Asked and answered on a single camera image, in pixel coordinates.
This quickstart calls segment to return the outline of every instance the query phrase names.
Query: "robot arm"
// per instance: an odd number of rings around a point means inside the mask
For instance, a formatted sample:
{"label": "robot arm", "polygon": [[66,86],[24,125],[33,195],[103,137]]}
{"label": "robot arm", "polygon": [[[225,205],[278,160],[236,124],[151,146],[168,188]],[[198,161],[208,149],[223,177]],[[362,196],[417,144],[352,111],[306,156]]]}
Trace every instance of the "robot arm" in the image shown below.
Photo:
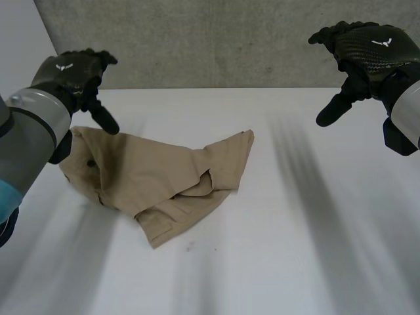
{"label": "robot arm", "polygon": [[117,123],[96,99],[103,71],[116,62],[109,53],[92,50],[49,57],[31,87],[5,102],[0,97],[0,247],[11,236],[18,207],[44,166],[70,154],[74,112],[90,111],[105,131],[118,133]]}
{"label": "robot arm", "polygon": [[324,44],[348,77],[316,118],[326,127],[358,100],[382,101],[388,113],[383,124],[385,144],[408,156],[419,147],[420,49],[400,28],[378,23],[339,22],[309,39]]}

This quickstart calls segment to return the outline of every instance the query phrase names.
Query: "glove logo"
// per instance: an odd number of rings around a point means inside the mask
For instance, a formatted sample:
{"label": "glove logo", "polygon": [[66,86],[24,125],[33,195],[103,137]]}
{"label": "glove logo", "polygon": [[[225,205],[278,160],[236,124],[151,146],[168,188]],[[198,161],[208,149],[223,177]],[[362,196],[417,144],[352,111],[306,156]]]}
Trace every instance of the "glove logo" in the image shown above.
{"label": "glove logo", "polygon": [[55,68],[59,69],[60,71],[63,71],[65,69],[71,68],[73,64],[68,64],[67,66],[59,66],[58,64],[55,65]]}
{"label": "glove logo", "polygon": [[381,46],[385,46],[385,47],[389,47],[389,44],[391,44],[392,38],[390,38],[388,41],[384,41],[382,43],[378,42],[378,41],[372,41],[372,43],[374,44],[378,44]]}

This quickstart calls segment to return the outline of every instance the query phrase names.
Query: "beige cloth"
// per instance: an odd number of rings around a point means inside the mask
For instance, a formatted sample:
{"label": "beige cloth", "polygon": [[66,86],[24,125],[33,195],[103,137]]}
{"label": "beige cloth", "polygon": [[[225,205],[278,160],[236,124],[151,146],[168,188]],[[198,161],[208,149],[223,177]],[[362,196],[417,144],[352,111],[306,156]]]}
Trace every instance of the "beige cloth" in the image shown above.
{"label": "beige cloth", "polygon": [[254,141],[251,130],[191,150],[137,136],[72,128],[60,168],[89,199],[137,220],[157,247],[187,230],[238,189]]}

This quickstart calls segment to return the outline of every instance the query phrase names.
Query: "gray robot arm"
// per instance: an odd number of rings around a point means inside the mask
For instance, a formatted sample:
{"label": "gray robot arm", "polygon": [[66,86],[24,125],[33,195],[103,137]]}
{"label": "gray robot arm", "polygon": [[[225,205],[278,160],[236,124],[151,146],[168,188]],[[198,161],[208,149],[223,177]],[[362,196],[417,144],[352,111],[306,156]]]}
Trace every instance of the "gray robot arm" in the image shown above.
{"label": "gray robot arm", "polygon": [[71,116],[55,96],[22,89],[0,100],[0,223],[20,205],[58,144]]}
{"label": "gray robot arm", "polygon": [[392,123],[420,148],[420,81],[402,93],[390,113]]}

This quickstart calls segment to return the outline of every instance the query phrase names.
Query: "white surface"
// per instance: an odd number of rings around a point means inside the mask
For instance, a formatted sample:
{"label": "white surface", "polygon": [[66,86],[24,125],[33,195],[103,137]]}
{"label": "white surface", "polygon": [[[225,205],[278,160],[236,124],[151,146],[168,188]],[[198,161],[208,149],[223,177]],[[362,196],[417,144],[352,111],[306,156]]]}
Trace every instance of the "white surface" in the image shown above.
{"label": "white surface", "polygon": [[[316,126],[335,92],[101,91],[121,130],[145,138],[202,148],[254,130],[241,187],[153,250],[46,166],[1,249],[18,269],[0,314],[417,314],[420,153],[384,146],[375,101]],[[95,126],[81,113],[73,124]]]}
{"label": "white surface", "polygon": [[31,85],[42,61],[55,50],[32,0],[0,1],[0,95]]}

